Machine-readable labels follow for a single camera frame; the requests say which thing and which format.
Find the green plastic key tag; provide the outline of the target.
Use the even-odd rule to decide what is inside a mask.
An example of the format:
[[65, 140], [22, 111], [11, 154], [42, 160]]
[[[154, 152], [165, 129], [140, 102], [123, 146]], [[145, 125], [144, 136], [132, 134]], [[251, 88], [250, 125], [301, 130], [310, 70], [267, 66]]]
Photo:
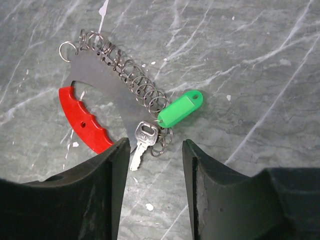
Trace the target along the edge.
[[177, 98], [169, 106], [160, 111], [157, 123], [161, 128], [172, 128], [184, 118], [197, 110], [203, 103], [204, 97], [198, 90], [190, 90]]

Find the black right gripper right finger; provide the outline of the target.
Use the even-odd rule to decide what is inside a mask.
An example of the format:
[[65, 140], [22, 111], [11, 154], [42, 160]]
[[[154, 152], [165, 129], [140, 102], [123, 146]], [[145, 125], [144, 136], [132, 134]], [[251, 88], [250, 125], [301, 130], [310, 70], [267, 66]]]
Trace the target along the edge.
[[193, 239], [319, 239], [318, 168], [266, 168], [249, 177], [189, 139], [182, 161]]

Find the silver key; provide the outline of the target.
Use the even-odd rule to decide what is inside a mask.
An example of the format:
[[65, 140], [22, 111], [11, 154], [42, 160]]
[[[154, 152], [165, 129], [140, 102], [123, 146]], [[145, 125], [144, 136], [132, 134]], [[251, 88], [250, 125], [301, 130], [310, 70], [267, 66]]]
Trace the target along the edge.
[[129, 169], [131, 171], [137, 171], [141, 164], [141, 157], [149, 146], [153, 146], [158, 139], [159, 130], [156, 126], [141, 121], [137, 126], [134, 136], [137, 140], [137, 148], [134, 152], [132, 162]]

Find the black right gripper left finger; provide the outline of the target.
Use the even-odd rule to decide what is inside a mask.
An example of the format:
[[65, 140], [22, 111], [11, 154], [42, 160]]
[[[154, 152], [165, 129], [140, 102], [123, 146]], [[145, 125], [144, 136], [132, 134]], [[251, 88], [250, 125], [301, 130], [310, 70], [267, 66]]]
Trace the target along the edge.
[[1, 180], [1, 239], [117, 239], [130, 152], [122, 138], [45, 181]]

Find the metal key organizer red handle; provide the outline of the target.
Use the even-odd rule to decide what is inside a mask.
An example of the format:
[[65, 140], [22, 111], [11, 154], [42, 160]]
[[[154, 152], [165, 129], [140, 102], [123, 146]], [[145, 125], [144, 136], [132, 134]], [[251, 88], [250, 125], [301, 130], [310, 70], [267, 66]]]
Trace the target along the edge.
[[64, 61], [70, 63], [70, 74], [59, 89], [59, 101], [73, 131], [95, 153], [113, 145], [107, 129], [76, 99], [74, 82], [88, 84], [110, 97], [126, 129], [131, 149], [137, 146], [135, 131], [141, 121], [156, 124], [158, 114], [169, 101], [135, 62], [116, 45], [95, 31], [82, 29], [79, 44], [70, 45], [75, 53]]

